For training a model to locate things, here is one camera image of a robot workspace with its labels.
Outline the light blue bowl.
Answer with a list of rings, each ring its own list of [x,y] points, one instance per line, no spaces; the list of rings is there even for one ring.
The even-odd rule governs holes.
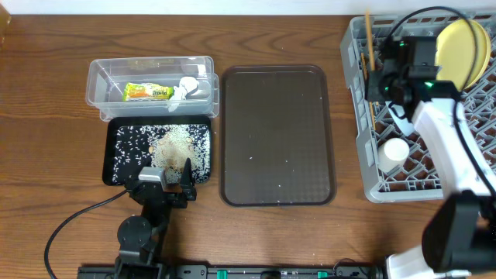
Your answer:
[[[400,105],[396,105],[390,101],[385,102],[385,104],[391,114],[392,119],[394,120],[394,123],[398,126],[401,132],[405,136],[410,136],[415,131],[415,128],[406,118],[403,107]]]

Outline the wooden chopstick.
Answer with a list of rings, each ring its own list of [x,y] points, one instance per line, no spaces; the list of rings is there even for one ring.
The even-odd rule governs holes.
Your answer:
[[[370,11],[369,10],[367,10],[365,12],[364,21],[365,21],[365,29],[366,29],[366,36],[367,36],[367,48],[368,48],[369,61],[370,61],[370,70],[376,71],[374,45],[373,45],[374,40],[373,40],[372,25],[371,25],[371,21],[370,21]]]
[[[362,68],[363,68],[363,77],[364,77],[364,80],[366,81],[366,85],[367,85],[368,69],[367,69],[367,63],[366,63],[366,60],[365,60],[364,53],[361,53],[360,54],[360,59],[361,59]],[[374,114],[373,103],[368,102],[368,105],[369,105],[369,110],[370,110],[371,124],[372,124],[373,130],[375,131],[375,129],[376,129],[376,123],[375,123],[375,114]]]

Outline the yellow plate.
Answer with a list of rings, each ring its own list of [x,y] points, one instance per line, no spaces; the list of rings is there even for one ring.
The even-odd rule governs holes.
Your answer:
[[[476,39],[470,27],[457,20],[448,25],[438,36],[436,44],[436,66],[441,67],[438,80],[452,81],[457,90],[473,86],[485,72],[491,55],[491,40],[484,27],[470,20]]]

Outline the white cup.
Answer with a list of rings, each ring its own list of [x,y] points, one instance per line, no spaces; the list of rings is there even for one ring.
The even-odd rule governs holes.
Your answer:
[[[392,138],[378,149],[378,169],[384,173],[402,167],[409,155],[409,145],[401,138]]]

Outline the white tissue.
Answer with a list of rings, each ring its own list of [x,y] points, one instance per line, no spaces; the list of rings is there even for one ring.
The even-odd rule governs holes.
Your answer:
[[[180,79],[179,85],[174,86],[174,94],[170,97],[170,105],[167,108],[168,112],[174,112],[180,101],[186,99],[187,94],[198,90],[199,82],[194,77],[183,77]]]

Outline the green yellow snack wrapper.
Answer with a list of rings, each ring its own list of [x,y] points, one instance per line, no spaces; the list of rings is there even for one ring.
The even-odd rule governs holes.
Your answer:
[[[154,83],[127,83],[122,100],[124,102],[146,100],[168,100],[174,95],[174,89]]]

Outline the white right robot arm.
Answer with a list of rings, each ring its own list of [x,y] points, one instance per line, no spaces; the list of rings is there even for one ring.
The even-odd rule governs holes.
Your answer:
[[[421,136],[445,201],[419,246],[385,261],[386,278],[465,277],[495,269],[495,175],[467,126],[461,93],[439,81],[436,38],[388,36],[365,98],[399,105]]]

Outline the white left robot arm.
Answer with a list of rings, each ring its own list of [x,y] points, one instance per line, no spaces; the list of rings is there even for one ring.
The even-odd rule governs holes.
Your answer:
[[[160,262],[164,237],[174,208],[186,208],[197,198],[191,160],[184,163],[181,191],[167,190],[165,170],[138,167],[126,179],[125,188],[132,200],[142,205],[139,215],[121,223],[117,232],[119,255],[115,260],[116,279],[159,279],[174,276],[174,270]]]

